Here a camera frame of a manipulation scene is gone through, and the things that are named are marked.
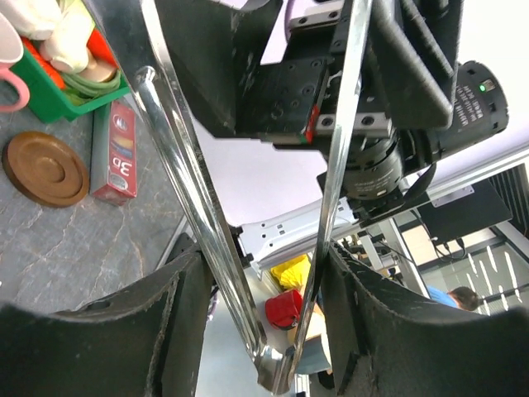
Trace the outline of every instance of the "light strip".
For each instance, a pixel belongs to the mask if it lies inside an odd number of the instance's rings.
[[[470,254],[469,254],[469,261],[470,261],[470,265],[472,266],[472,271],[474,272],[475,275],[478,275],[478,269],[476,269],[476,264],[474,263],[474,259],[472,258]]]
[[[474,282],[472,281],[472,278],[470,277],[470,275],[469,275],[468,273],[466,274],[466,278],[467,278],[467,280],[469,281],[470,288],[471,288],[474,292],[476,292],[476,287],[474,287]],[[483,313],[481,312],[481,308],[480,308],[479,306],[478,306],[478,313],[479,313],[479,314],[483,314]]]
[[[483,271],[483,275],[485,276],[485,282],[487,283],[488,287],[488,294],[493,294],[493,286],[490,284],[490,280],[488,279],[487,271],[485,270],[485,265],[483,264],[483,261],[479,261],[479,265],[481,266],[481,271]]]
[[[512,287],[514,288],[514,294],[518,298],[518,301],[522,304],[522,297],[520,296],[520,290],[518,289],[518,282],[516,280],[516,275],[514,274],[514,268],[512,267],[511,256],[508,252],[505,251],[505,261],[507,261],[507,267],[509,269],[509,274],[511,275]]]
[[[505,299],[505,294],[503,293],[503,287],[501,285],[498,286],[498,291],[502,295],[502,304],[505,311],[509,310],[509,305],[507,304],[507,300]]]
[[[490,246],[487,246],[488,258],[490,259],[490,264],[493,266],[493,269],[498,273],[498,267],[496,266],[496,261],[494,260],[493,252],[490,249]]]
[[[485,313],[490,316],[490,308],[488,307],[488,303],[485,300],[485,295],[481,295],[481,299],[483,300],[483,306],[485,307]]]

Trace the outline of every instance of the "red bag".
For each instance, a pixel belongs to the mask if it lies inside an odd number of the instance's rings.
[[[272,326],[288,331],[298,325],[303,296],[296,289],[270,298],[264,304],[266,318]]]

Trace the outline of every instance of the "metal bracket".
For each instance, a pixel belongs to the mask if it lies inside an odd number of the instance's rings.
[[[316,123],[317,134],[319,136],[330,136],[334,131],[335,122],[335,114],[321,114]],[[393,124],[382,112],[356,113],[353,131],[355,135],[384,139],[391,136]]]
[[[362,242],[362,247],[365,249],[367,257],[369,257],[369,262],[371,262],[371,266],[373,266],[374,271],[382,270],[384,268],[384,264],[382,263],[382,258],[374,248],[374,244],[371,241],[371,236],[366,232],[360,232],[358,233],[358,236]]]
[[[242,255],[256,271],[261,271],[309,252],[316,245],[321,207],[322,201],[318,200],[276,218],[240,225],[237,238]],[[331,237],[348,236],[344,231],[354,222],[347,199],[341,198]]]
[[[431,205],[433,205],[434,208],[439,208],[445,204],[462,199],[463,197],[470,196],[473,192],[474,188],[472,186],[466,186],[463,189],[456,190],[455,192],[447,194],[446,196],[438,198],[437,200],[433,200]]]
[[[340,19],[341,9],[329,12],[319,12],[317,14],[306,15],[300,18],[294,18],[288,24],[291,30],[309,29],[325,25],[335,25]]]
[[[388,247],[390,247],[395,253],[398,253],[398,268],[403,274],[406,286],[417,294],[430,298],[428,289],[422,280],[412,254],[407,248],[403,235],[400,230],[398,230],[395,220],[393,218],[386,219],[379,223],[379,227],[383,235],[386,237]]]

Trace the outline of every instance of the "yellow bag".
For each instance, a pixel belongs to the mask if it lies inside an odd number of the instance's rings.
[[[302,289],[307,283],[311,261],[307,255],[286,261],[273,267],[270,272],[285,289]]]

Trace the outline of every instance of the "orange object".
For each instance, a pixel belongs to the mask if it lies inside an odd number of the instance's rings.
[[[114,55],[112,55],[110,48],[108,48],[107,41],[97,29],[92,31],[92,35],[88,39],[87,47],[93,56],[119,69],[116,60],[114,60]]]
[[[22,43],[24,43],[24,46],[27,48],[28,51],[30,51],[30,54],[33,55],[33,58],[39,63],[41,68],[50,76],[51,81],[55,83],[59,89],[64,89],[66,87],[66,84],[64,84],[64,80],[62,77],[60,77],[60,74],[57,70],[53,68],[48,62],[42,58],[41,54],[39,54],[39,51],[36,50],[36,48],[32,45],[31,41],[29,41],[25,37],[22,38]]]

